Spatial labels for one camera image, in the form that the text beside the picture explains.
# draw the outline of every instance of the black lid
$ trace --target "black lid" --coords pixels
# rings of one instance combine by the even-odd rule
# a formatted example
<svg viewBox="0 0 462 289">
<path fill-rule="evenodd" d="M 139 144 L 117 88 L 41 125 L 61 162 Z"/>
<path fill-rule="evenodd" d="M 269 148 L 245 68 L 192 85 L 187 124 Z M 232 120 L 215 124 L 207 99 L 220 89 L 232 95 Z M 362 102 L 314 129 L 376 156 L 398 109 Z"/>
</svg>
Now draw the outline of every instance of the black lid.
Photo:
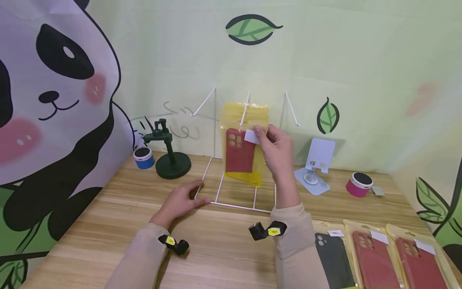
<svg viewBox="0 0 462 289">
<path fill-rule="evenodd" d="M 150 151 L 151 150 L 149 148 L 139 148 L 135 150 L 135 157 L 138 157 L 138 158 L 145 157 L 150 153 Z"/>
<path fill-rule="evenodd" d="M 369 184 L 372 184 L 372 179 L 371 177 L 369 177 L 368 175 L 366 175 L 365 173 L 362 173 L 362 172 L 355 172 L 354 174 L 354 178 L 364 184 L 364 185 L 369 185 Z"/>
</svg>

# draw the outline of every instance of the white label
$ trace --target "white label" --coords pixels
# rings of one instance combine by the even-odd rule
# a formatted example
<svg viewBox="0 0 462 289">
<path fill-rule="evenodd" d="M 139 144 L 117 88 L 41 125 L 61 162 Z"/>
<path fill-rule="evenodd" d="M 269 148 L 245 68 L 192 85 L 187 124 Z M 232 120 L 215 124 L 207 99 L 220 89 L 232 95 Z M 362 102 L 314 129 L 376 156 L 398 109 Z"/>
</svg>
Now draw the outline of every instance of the white label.
<svg viewBox="0 0 462 289">
<path fill-rule="evenodd" d="M 329 236 L 331 237 L 343 237 L 343 233 L 341 230 L 330 230 L 327 231 L 327 233 L 329 233 Z"/>
<path fill-rule="evenodd" d="M 260 141 L 258 140 L 257 135 L 256 135 L 255 132 L 254 132 L 253 130 L 251 130 L 251 129 L 248 129 L 248 130 L 245 131 L 244 140 L 245 140 L 245 141 L 248 141 L 248 142 L 260 144 Z"/>
<path fill-rule="evenodd" d="M 426 252 L 429 252 L 430 254 L 436 255 L 435 248 L 433 248 L 432 245 L 426 244 L 424 242 L 420 242 L 417 239 L 414 239 L 414 242 L 415 242 L 417 248 L 419 248 L 420 250 L 424 250 Z"/>
<path fill-rule="evenodd" d="M 386 234 L 371 230 L 371 237 L 388 245 L 388 236 Z"/>
</svg>

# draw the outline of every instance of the pink container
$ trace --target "pink container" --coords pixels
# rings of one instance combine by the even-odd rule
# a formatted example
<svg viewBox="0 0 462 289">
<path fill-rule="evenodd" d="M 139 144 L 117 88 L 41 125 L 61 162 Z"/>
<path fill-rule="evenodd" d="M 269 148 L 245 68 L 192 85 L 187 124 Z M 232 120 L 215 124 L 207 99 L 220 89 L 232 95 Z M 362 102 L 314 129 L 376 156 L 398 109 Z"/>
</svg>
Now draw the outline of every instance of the pink container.
<svg viewBox="0 0 462 289">
<path fill-rule="evenodd" d="M 346 184 L 346 190 L 355 197 L 364 197 L 374 182 L 363 172 L 354 172 Z"/>
</svg>

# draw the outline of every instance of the black phone case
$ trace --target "black phone case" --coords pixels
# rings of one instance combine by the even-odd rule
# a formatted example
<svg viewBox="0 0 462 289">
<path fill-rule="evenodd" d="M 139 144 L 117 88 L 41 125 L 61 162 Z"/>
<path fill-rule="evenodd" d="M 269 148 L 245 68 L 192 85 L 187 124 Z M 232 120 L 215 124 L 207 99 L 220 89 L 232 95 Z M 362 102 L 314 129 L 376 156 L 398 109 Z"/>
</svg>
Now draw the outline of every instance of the black phone case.
<svg viewBox="0 0 462 289">
<path fill-rule="evenodd" d="M 343 240 L 316 233 L 316 249 L 321 259 L 330 289 L 354 287 L 354 278 Z"/>
</svg>

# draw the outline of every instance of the green phone holder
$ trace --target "green phone holder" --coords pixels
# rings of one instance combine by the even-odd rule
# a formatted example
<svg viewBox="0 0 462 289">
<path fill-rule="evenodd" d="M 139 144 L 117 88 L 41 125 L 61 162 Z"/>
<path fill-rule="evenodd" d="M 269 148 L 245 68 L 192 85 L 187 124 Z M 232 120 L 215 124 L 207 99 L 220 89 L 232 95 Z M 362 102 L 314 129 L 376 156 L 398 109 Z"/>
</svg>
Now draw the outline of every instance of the green phone holder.
<svg viewBox="0 0 462 289">
<path fill-rule="evenodd" d="M 164 118 L 154 122 L 155 128 L 147 120 L 152 133 L 143 137 L 145 143 L 151 141 L 164 141 L 167 147 L 167 154 L 160 157 L 156 162 L 156 171 L 161 178 L 175 179 L 187 174 L 191 169 L 191 160 L 186 154 L 173 152 L 172 149 L 172 134 L 167 128 L 167 121 Z"/>
</svg>

